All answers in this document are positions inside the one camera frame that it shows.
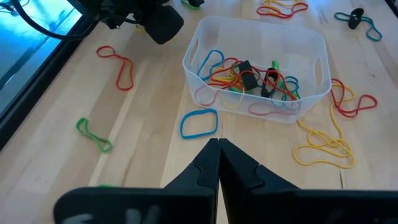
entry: tangled rubber bands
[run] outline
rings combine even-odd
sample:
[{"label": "tangled rubber bands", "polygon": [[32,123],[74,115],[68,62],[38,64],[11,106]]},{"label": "tangled rubber bands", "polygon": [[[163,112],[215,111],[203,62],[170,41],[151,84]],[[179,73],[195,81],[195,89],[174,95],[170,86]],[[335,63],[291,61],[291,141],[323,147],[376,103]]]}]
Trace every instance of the tangled rubber bands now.
[{"label": "tangled rubber bands", "polygon": [[[213,53],[217,53],[221,60],[215,64],[213,64],[210,67],[209,70],[209,75],[203,77],[201,76],[201,71],[203,70],[203,67],[206,65],[207,61],[209,60],[211,54]],[[278,70],[262,70],[260,68],[254,67],[252,66],[252,69],[254,71],[250,71],[250,70],[245,70],[245,71],[241,71],[240,73],[237,72],[235,69],[238,67],[238,64],[242,63],[242,61],[233,58],[233,57],[229,57],[229,58],[225,58],[224,54],[219,51],[219,50],[211,50],[208,55],[206,56],[205,60],[203,61],[203,63],[201,64],[197,75],[203,80],[203,81],[207,81],[209,80],[209,82],[206,85],[203,85],[201,87],[199,87],[198,89],[195,90],[194,96],[195,99],[198,99],[198,94],[201,90],[203,90],[206,86],[213,86],[213,87],[217,87],[220,90],[217,90],[216,93],[214,94],[214,97],[212,98],[212,100],[210,100],[209,102],[200,102],[199,104],[201,104],[202,106],[211,106],[215,101],[216,101],[216,97],[219,95],[224,107],[227,109],[237,109],[239,108],[246,90],[244,89],[244,85],[243,85],[243,80],[242,80],[242,74],[247,74],[247,73],[251,73],[256,77],[257,81],[260,81],[260,83],[265,83],[266,85],[270,85],[272,86],[275,90],[281,92],[284,94],[284,96],[282,97],[281,100],[283,101],[287,101],[289,97],[290,100],[293,100],[295,98],[295,96],[298,95],[297,91],[298,91],[298,85],[296,85],[295,90],[290,90],[289,88],[287,88],[287,84],[288,83],[293,83],[294,80],[297,82],[297,79],[294,77],[287,77],[289,79],[292,80],[285,80],[285,78],[283,77],[283,75],[280,74],[280,72]],[[265,76],[264,78],[261,77],[261,72],[265,72]],[[227,77],[219,77],[220,74],[222,73],[226,73],[228,76]],[[276,79],[271,80],[271,76],[269,74],[273,73],[274,75],[276,75]],[[226,100],[224,99],[224,96],[221,94],[221,90],[230,90],[233,92],[238,92],[238,93],[242,93],[240,94],[239,97],[239,101],[238,103],[232,105],[226,102]],[[277,111],[271,111],[268,113],[258,113],[254,111],[254,107],[255,106],[272,106],[272,104],[274,104],[273,102],[274,100],[270,100],[270,103],[253,103],[252,105],[250,105],[248,107],[248,112],[256,115],[256,116],[267,116],[269,114],[284,114],[284,115],[294,115],[295,113],[298,112],[298,110],[300,109],[300,102],[296,103],[296,107],[293,108],[293,104],[290,101],[290,108],[284,105],[284,109],[283,110],[277,110]]]},{"label": "tangled rubber bands", "polygon": [[[336,122],[336,118],[335,118],[335,115],[333,113],[333,111],[334,111],[333,108],[336,108],[337,111],[340,114],[342,114],[343,116],[345,116],[347,118],[354,118],[355,116],[358,115],[359,111],[361,111],[361,110],[367,110],[367,109],[375,108],[377,106],[377,99],[375,99],[375,97],[373,97],[371,95],[362,95],[359,98],[358,106],[357,106],[356,109],[354,109],[354,110],[344,110],[341,107],[341,104],[343,102],[347,102],[347,101],[355,99],[355,93],[354,93],[354,91],[351,88],[349,88],[348,86],[345,86],[340,80],[335,79],[335,78],[332,78],[331,80],[334,83],[332,84],[332,89],[331,89],[331,95],[332,95],[332,98],[333,98],[333,103],[330,106],[330,116],[331,116],[331,120],[332,120],[333,124],[335,125],[335,127],[336,127],[336,129],[337,129],[337,131],[339,133],[339,137],[338,138],[333,138],[333,137],[331,137],[329,134],[327,134],[324,131],[316,131],[316,130],[314,130],[312,128],[309,128],[309,127],[305,126],[300,120],[298,120],[297,124],[301,128],[303,128],[303,129],[307,130],[308,132],[310,132],[310,134],[308,134],[308,137],[307,137],[308,144],[297,146],[293,150],[293,157],[299,164],[301,164],[303,166],[310,166],[310,165],[316,164],[316,163],[327,163],[327,164],[331,164],[331,165],[337,166],[337,167],[342,168],[342,169],[349,169],[349,168],[352,168],[355,165],[355,162],[356,162],[355,156],[354,156],[354,154],[352,152],[350,144],[347,142],[347,140],[344,139],[343,132],[342,132],[341,128],[338,126],[338,124]],[[341,98],[339,100],[337,100],[336,97],[335,97],[335,93],[333,91],[333,87],[334,86],[338,86],[338,87],[341,88]],[[348,90],[351,93],[351,97],[347,97],[345,95],[346,90]],[[374,104],[371,105],[371,106],[362,107],[361,106],[361,102],[365,98],[369,98],[370,100],[373,101]],[[323,141],[323,143],[315,144],[313,142],[313,140],[312,140],[313,136],[317,136],[318,138],[320,138]],[[301,149],[301,148],[316,149],[316,150],[325,152],[327,154],[331,154],[331,155],[333,155],[335,157],[347,158],[347,159],[350,160],[350,163],[348,165],[344,165],[344,164],[339,164],[337,162],[333,162],[333,161],[329,161],[329,160],[325,160],[325,159],[317,159],[317,160],[313,160],[311,162],[303,162],[297,156],[297,151],[299,149]],[[338,152],[336,150],[338,148],[342,149],[344,151],[344,153]]]},{"label": "tangled rubber bands", "polygon": [[[290,8],[290,14],[282,12],[282,8]],[[291,18],[294,14],[308,9],[308,4],[294,0],[292,4],[284,3],[278,0],[264,0],[262,6],[257,8],[257,13],[260,16],[274,16],[281,19]]]}]

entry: clear plastic container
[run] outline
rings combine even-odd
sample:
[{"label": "clear plastic container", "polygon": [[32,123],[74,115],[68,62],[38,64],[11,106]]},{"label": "clear plastic container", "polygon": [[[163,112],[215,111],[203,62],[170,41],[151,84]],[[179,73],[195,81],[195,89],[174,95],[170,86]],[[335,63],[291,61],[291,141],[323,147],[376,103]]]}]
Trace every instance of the clear plastic container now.
[{"label": "clear plastic container", "polygon": [[[261,69],[271,67],[271,62],[278,60],[284,77],[298,79],[301,99],[282,101],[281,93],[264,98],[261,88],[242,94],[207,85],[198,71],[209,51],[214,49],[223,52],[226,58],[249,60],[252,66]],[[199,75],[208,76],[211,66],[220,61],[219,54],[211,54]],[[260,21],[205,17],[193,35],[183,66],[192,99],[198,106],[286,124],[296,122],[331,89],[322,35],[309,29]]]}]

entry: blue rubber band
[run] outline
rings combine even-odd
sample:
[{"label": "blue rubber band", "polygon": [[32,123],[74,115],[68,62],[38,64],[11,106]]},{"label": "blue rubber band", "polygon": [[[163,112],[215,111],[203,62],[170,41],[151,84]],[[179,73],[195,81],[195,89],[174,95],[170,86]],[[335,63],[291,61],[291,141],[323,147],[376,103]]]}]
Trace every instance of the blue rubber band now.
[{"label": "blue rubber band", "polygon": [[[209,60],[211,53],[213,53],[213,52],[219,53],[219,55],[221,56],[221,61],[218,62],[218,63],[215,63],[214,65],[211,66],[208,76],[206,76],[206,77],[201,77],[201,76],[200,76],[200,72],[201,72],[201,70],[203,69],[203,67],[205,66],[205,64],[207,63],[207,61]],[[206,56],[205,60],[203,61],[202,65],[200,65],[200,68],[199,68],[199,71],[198,71],[197,75],[198,75],[203,81],[208,80],[208,79],[210,78],[210,75],[213,74],[213,69],[216,68],[216,67],[218,67],[218,66],[220,66],[224,61],[225,61],[225,57],[224,57],[224,54],[223,54],[221,51],[219,51],[219,50],[211,50],[211,51],[209,51],[209,53],[207,54],[207,56]]]},{"label": "blue rubber band", "polygon": [[[340,17],[338,17],[338,16],[345,16],[345,17],[347,17],[347,19],[340,18]],[[351,16],[348,15],[348,14],[342,13],[342,12],[336,12],[335,15],[334,15],[334,17],[335,17],[337,20],[339,20],[339,21],[348,22],[348,21],[349,21],[349,18],[350,18]],[[366,31],[366,37],[369,38],[370,40],[373,40],[373,41],[380,41],[380,40],[383,38],[383,35],[376,29],[376,26],[374,25],[373,20],[372,20],[371,18],[369,18],[369,17],[366,17],[366,16],[362,16],[361,18],[362,18],[362,21],[365,21],[365,22],[367,22],[367,23],[369,23],[369,24],[371,25],[371,28],[368,29],[368,30]],[[379,38],[372,37],[372,36],[369,34],[372,30],[374,30],[374,31],[378,34]]]},{"label": "blue rubber band", "polygon": [[[212,131],[205,132],[205,133],[192,134],[192,135],[188,135],[188,136],[184,135],[183,127],[184,127],[185,120],[187,118],[191,117],[191,116],[195,116],[195,115],[199,115],[199,114],[206,114],[206,113],[213,113],[213,114],[216,115],[216,128],[214,130],[212,130]],[[217,110],[214,110],[214,109],[211,109],[211,108],[207,108],[207,109],[204,109],[204,110],[194,110],[194,111],[191,111],[191,112],[187,113],[182,118],[181,125],[180,125],[180,133],[181,133],[181,137],[183,139],[193,139],[193,138],[199,138],[199,137],[202,137],[202,136],[214,134],[214,133],[217,132],[217,129],[218,129],[218,113],[217,113]]]},{"label": "blue rubber band", "polygon": [[[296,77],[287,76],[287,77],[285,77],[285,82],[286,82],[286,84],[292,83],[292,84],[295,85],[294,90],[290,90],[290,92],[291,92],[291,93],[295,93],[295,94],[297,95],[297,98],[298,98],[298,99],[301,99],[301,97],[300,97],[300,95],[299,95],[299,88],[300,88],[300,87],[299,87],[299,80],[298,80]],[[285,90],[285,85],[280,86],[280,88],[283,89],[283,90]],[[280,100],[282,100],[282,101],[287,101],[287,94],[284,93],[284,94],[282,95],[282,98],[281,98]],[[301,104],[301,102],[299,102],[299,103],[298,103],[298,104],[299,104],[299,107],[297,107],[296,109],[291,109],[291,108],[288,108],[288,107],[286,106],[286,103],[284,103],[284,102],[283,102],[281,105],[277,105],[277,104],[276,104],[275,102],[273,102],[273,101],[271,101],[271,103],[272,103],[272,105],[275,106],[276,108],[285,108],[285,109],[291,110],[291,111],[297,111],[297,110],[299,110],[299,109],[300,109],[300,104]]]}]

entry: yellow rubber band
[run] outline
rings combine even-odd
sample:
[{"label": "yellow rubber band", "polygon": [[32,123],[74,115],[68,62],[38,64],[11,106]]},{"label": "yellow rubber band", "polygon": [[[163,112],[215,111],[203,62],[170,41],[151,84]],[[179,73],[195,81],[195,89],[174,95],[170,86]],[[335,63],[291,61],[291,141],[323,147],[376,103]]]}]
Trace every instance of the yellow rubber band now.
[{"label": "yellow rubber band", "polygon": [[[341,85],[339,83],[334,83],[334,84],[332,84],[332,86],[340,86],[341,87]],[[355,99],[354,91],[348,86],[345,86],[345,88],[351,93],[352,96],[349,97],[349,98],[344,98],[342,101],[349,101],[349,100]],[[334,105],[335,104],[332,103],[332,105],[330,106],[330,116],[331,116],[331,120],[332,120],[333,124],[335,125],[335,127],[336,127],[336,129],[337,129],[337,131],[339,133],[339,138],[337,138],[337,139],[332,138],[329,134],[327,134],[324,131],[316,131],[314,129],[311,129],[311,128],[305,126],[300,120],[297,120],[297,124],[301,128],[303,128],[303,129],[305,129],[305,130],[310,132],[308,134],[308,137],[307,137],[308,144],[297,146],[293,150],[293,157],[299,164],[301,164],[303,166],[310,166],[310,165],[315,164],[315,163],[327,163],[327,164],[331,164],[331,165],[337,166],[337,167],[342,168],[342,169],[350,169],[350,168],[352,168],[355,165],[356,159],[355,159],[355,156],[354,156],[354,154],[353,154],[353,152],[351,150],[351,146],[348,143],[348,141],[344,139],[343,132],[342,132],[341,128],[338,126],[338,124],[336,122],[336,118],[335,118],[335,115],[333,113]],[[312,141],[312,136],[313,135],[318,136],[320,139],[323,140],[324,143],[323,144],[315,144]],[[330,148],[337,148],[337,147],[342,148],[345,151],[345,153],[344,154],[340,154],[340,153],[336,152],[336,150],[330,149]],[[331,154],[331,155],[339,157],[339,158],[349,158],[350,157],[351,158],[351,162],[350,162],[349,165],[342,165],[342,164],[338,164],[338,163],[333,162],[333,161],[328,161],[328,160],[323,160],[323,159],[317,159],[317,160],[314,160],[314,161],[311,161],[311,162],[303,162],[297,157],[297,150],[299,150],[301,148],[316,149],[316,150]]]},{"label": "yellow rubber band", "polygon": [[[280,10],[278,7],[276,7],[276,6],[272,6],[272,3],[277,4],[277,5],[280,5],[280,6],[282,6],[282,7],[292,7],[292,6],[294,6],[298,1],[299,1],[299,0],[294,0],[292,4],[286,4],[286,3],[283,3],[282,1],[279,1],[279,0],[263,0],[262,5],[263,5],[263,6],[268,6],[268,7],[272,8],[273,10],[277,11],[278,13],[281,13],[281,10]],[[271,11],[269,11],[269,13],[270,13],[270,14],[275,14],[275,15],[278,14],[278,13],[271,12]]]},{"label": "yellow rubber band", "polygon": [[[224,68],[215,68],[215,69],[213,70],[213,73],[215,73],[215,72],[217,72],[217,71],[220,71],[220,70],[223,70],[223,69],[224,69]],[[216,81],[225,82],[225,81],[233,81],[233,80],[236,78],[236,77],[232,74],[232,72],[230,72],[230,71],[226,71],[226,72],[227,72],[227,74],[228,74],[228,77],[220,77],[220,78],[214,78],[214,77],[213,77],[213,79],[216,80]],[[227,103],[226,100],[225,100],[225,98],[224,98],[224,96],[223,96],[221,93],[219,93],[219,95],[220,95],[220,97],[221,97],[221,100],[223,101],[224,107],[227,108],[227,109],[230,109],[230,110],[234,110],[234,109],[236,109],[236,108],[239,108],[239,105],[242,103],[242,99],[243,99],[243,95],[244,95],[244,88],[242,88],[241,97],[240,97],[238,103],[236,103],[235,105],[231,105],[231,104]]]}]

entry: wooden tabletop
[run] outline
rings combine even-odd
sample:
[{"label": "wooden tabletop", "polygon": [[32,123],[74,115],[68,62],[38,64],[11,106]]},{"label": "wooden tabletop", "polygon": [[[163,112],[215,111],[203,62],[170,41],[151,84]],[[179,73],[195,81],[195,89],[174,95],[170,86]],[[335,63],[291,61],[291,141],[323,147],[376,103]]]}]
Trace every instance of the wooden tabletop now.
[{"label": "wooden tabletop", "polygon": [[[259,0],[207,0],[192,11],[174,0],[185,19],[178,35],[165,45],[123,24],[109,30],[98,24],[57,79],[41,97],[19,130],[0,153],[0,223],[52,223],[52,208],[65,192],[99,184],[123,187],[163,187],[198,154],[209,138],[228,138],[270,170],[303,189],[398,189],[398,19],[382,0],[308,0],[309,8],[290,20],[260,18]],[[368,24],[356,30],[337,21],[335,12],[363,7],[383,34],[380,42],[365,36]],[[374,95],[376,109],[354,119],[336,115],[357,163],[352,169],[328,164],[301,166],[293,149],[307,142],[307,132],[285,125],[220,113],[220,128],[208,138],[183,140],[179,126],[184,114],[199,109],[189,94],[182,58],[198,22],[221,15],[313,29],[326,40],[333,77],[357,95]],[[121,62],[99,58],[95,51],[111,45],[134,62],[134,88],[115,86]],[[353,109],[356,102],[345,107]],[[303,118],[313,129],[338,135],[324,97]],[[112,153],[102,154],[95,143],[80,135],[76,122],[86,117],[90,129],[108,137]],[[214,118],[187,121],[186,131],[209,130]],[[300,152],[309,161],[327,158],[310,149]],[[226,223],[222,199],[218,223]]]}]

